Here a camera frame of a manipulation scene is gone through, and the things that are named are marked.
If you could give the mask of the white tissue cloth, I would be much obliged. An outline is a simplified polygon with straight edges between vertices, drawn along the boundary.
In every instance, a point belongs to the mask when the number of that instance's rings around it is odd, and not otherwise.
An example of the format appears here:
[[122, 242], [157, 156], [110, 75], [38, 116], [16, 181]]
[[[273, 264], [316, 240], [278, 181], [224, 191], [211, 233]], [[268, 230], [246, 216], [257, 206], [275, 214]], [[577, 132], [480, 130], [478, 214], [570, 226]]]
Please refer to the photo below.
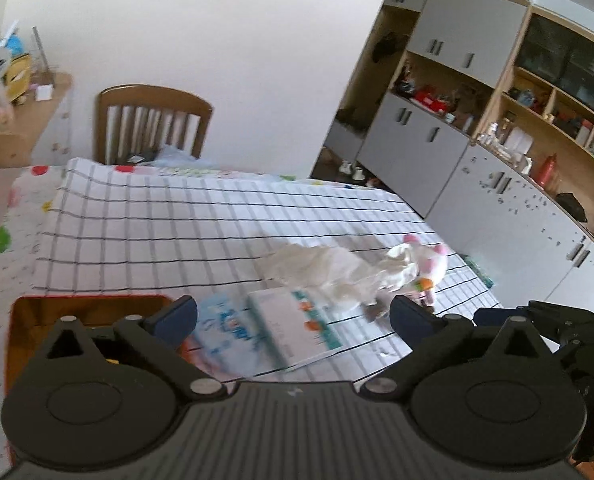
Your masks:
[[421, 265], [408, 243], [388, 249], [376, 263], [344, 247], [289, 244], [261, 257], [257, 268], [268, 281], [317, 292], [331, 312], [343, 314], [411, 284]]

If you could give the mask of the blue white wet wipes pack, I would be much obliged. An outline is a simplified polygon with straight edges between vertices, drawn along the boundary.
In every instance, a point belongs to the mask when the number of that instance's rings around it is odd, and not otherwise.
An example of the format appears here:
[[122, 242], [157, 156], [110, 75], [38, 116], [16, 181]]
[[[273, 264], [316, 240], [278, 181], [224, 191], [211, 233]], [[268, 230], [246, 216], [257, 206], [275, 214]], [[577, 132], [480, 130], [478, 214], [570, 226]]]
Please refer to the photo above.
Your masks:
[[273, 370], [267, 338], [242, 301], [213, 295], [197, 304], [192, 336], [203, 359], [214, 370], [236, 378], [252, 378]]

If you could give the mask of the white pink plush toy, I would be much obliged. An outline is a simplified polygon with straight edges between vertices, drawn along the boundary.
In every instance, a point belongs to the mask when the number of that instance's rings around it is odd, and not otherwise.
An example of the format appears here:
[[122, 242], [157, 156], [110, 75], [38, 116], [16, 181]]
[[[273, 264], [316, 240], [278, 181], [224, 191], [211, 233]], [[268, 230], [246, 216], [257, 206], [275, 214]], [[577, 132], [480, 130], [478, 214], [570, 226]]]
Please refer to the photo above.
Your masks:
[[403, 293], [427, 310], [433, 310], [437, 287], [448, 271], [449, 247], [443, 243], [424, 245], [414, 234], [405, 235], [403, 241], [411, 246], [417, 264], [416, 277], [403, 287]]

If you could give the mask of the white black checkered tablecloth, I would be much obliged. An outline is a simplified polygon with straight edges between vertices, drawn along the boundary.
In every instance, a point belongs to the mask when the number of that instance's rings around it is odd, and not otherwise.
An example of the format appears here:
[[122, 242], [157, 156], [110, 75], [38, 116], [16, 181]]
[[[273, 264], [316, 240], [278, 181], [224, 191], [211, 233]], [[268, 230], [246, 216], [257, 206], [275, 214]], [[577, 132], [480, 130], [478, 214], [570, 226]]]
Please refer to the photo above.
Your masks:
[[285, 180], [145, 174], [76, 158], [40, 236], [38, 295], [239, 297], [281, 246], [344, 247], [369, 263], [407, 234], [439, 236], [396, 195]]

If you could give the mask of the red bottle on shelf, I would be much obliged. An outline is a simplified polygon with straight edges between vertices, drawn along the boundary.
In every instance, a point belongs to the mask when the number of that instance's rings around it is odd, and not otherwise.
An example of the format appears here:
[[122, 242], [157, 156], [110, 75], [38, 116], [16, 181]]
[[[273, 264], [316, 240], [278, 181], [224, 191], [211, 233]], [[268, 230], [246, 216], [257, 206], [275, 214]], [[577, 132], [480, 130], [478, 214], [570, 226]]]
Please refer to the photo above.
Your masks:
[[532, 180], [536, 182], [536, 185], [539, 185], [540, 188], [545, 188], [548, 185], [548, 182], [551, 181], [556, 169], [557, 154], [548, 155], [539, 168], [532, 174]]

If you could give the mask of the white teal tissue pack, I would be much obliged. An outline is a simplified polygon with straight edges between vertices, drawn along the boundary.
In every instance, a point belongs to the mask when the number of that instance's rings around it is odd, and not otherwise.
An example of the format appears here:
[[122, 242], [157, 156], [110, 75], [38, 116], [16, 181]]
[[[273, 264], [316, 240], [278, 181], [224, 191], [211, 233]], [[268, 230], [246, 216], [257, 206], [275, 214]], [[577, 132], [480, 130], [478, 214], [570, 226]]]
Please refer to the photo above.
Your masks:
[[310, 292], [285, 287], [251, 292], [248, 309], [277, 365], [297, 368], [344, 347]]

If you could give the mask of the blue cushion on chair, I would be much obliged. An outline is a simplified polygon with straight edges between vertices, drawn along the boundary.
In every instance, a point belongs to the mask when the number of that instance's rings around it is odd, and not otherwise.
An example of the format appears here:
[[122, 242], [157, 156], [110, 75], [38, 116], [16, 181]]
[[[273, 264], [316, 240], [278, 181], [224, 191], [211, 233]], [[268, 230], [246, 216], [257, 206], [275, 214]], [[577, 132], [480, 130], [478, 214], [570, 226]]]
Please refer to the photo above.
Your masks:
[[216, 169], [217, 166], [208, 160], [196, 158], [172, 145], [165, 144], [151, 162], [153, 167]]

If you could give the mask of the wooden side cabinet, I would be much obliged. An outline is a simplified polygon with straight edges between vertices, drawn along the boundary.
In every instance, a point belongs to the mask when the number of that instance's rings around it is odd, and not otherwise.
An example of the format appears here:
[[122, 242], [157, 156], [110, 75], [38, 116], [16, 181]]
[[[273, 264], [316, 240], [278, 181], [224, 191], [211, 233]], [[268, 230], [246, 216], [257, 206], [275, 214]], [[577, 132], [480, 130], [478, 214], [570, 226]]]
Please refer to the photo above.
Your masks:
[[35, 95], [15, 109], [13, 129], [0, 131], [0, 169], [55, 166], [70, 158], [73, 77], [57, 73], [50, 101]]

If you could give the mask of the brown wooden chair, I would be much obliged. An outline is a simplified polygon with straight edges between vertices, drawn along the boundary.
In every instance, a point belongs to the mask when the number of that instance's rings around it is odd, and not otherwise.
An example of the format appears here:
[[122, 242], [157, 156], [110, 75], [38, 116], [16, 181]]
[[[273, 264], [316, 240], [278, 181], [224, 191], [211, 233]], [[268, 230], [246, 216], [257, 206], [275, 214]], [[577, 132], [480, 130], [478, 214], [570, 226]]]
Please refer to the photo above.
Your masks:
[[198, 158], [213, 106], [195, 94], [152, 84], [119, 84], [96, 98], [92, 159], [127, 165], [134, 156], [156, 155], [164, 146]]

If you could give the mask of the small white cube box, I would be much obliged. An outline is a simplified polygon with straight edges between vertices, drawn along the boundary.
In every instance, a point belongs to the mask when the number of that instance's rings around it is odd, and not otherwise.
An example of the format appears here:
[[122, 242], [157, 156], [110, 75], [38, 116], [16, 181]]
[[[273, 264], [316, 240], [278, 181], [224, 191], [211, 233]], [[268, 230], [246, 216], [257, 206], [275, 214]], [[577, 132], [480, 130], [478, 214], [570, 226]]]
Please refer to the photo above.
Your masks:
[[38, 84], [35, 88], [35, 99], [37, 102], [46, 102], [53, 99], [53, 84]]

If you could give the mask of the yellow alarm clock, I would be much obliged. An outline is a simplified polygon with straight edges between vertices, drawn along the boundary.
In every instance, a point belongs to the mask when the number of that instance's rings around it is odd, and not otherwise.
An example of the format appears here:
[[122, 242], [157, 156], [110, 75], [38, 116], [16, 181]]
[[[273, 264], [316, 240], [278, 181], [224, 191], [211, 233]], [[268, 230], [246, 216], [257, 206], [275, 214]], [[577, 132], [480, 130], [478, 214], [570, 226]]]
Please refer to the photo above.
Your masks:
[[15, 102], [27, 92], [32, 78], [32, 58], [23, 54], [12, 58], [11, 64], [4, 75], [6, 96], [11, 103]]

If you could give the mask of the large wooden wall cabinet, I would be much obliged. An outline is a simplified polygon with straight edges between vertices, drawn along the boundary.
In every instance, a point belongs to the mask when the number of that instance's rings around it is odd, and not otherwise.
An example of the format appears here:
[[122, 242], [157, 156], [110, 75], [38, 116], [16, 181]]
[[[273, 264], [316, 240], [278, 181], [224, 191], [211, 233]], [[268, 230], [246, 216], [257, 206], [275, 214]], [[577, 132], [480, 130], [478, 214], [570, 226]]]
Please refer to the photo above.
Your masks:
[[324, 149], [503, 306], [594, 311], [594, 0], [384, 0]]

